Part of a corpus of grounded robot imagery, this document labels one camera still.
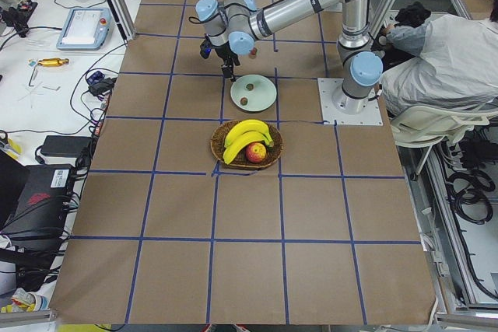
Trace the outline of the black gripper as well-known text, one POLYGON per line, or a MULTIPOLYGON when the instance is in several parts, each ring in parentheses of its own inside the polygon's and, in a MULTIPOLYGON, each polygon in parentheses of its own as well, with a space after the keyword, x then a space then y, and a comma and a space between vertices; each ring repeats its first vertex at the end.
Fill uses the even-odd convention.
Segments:
POLYGON ((238 55, 231 50, 228 42, 219 46, 213 46, 212 48, 215 50, 217 56, 223 60, 221 65, 223 77, 234 82, 235 75, 233 67, 240 65, 238 55))

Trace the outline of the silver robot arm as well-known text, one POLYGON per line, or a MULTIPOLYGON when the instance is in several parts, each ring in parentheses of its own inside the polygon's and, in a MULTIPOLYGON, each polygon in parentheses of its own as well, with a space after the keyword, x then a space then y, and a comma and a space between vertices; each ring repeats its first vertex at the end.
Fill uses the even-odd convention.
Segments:
POLYGON ((331 99, 344 114, 357 114, 366 106, 383 71, 381 59, 370 51, 370 0, 278 0, 262 8, 255 0, 199 0, 189 21, 205 30, 200 55, 208 58, 216 52, 223 61, 223 76, 234 79, 239 58, 257 54, 257 41, 336 4, 342 6, 337 49, 345 78, 331 99))

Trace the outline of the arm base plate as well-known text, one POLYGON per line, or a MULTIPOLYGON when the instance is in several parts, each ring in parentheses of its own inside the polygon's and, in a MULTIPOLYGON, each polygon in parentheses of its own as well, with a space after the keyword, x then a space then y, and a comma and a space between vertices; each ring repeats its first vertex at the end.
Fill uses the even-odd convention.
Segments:
POLYGON ((318 78, 322 121, 329 125, 382 126, 374 89, 367 97, 352 99, 342 90, 343 79, 318 78))

